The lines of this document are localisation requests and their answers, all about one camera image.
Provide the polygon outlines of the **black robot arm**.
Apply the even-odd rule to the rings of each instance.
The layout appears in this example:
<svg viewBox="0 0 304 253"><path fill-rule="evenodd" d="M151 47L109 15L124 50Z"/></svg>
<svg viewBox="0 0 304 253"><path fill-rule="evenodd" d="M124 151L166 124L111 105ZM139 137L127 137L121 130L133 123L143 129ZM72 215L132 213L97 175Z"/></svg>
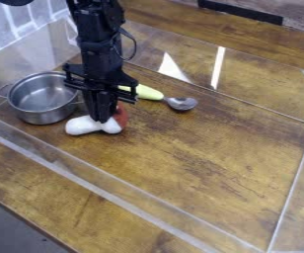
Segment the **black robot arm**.
<svg viewBox="0 0 304 253"><path fill-rule="evenodd" d="M113 116L117 102L135 104L137 80L123 71L121 36L135 38L121 28L124 10L117 0L64 0L76 26L81 63L65 63L67 87L81 91L87 112L104 124Z"/></svg>

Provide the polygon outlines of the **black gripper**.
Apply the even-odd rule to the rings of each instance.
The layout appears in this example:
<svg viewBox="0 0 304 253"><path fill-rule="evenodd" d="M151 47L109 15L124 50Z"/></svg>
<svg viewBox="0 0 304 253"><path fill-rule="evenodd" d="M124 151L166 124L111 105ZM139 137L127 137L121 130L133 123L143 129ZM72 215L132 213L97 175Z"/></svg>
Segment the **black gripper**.
<svg viewBox="0 0 304 253"><path fill-rule="evenodd" d="M123 71L125 58L121 42L79 42L79 64L65 63L65 85L81 92L88 115L105 123L112 117L117 101L137 101L137 80Z"/></svg>

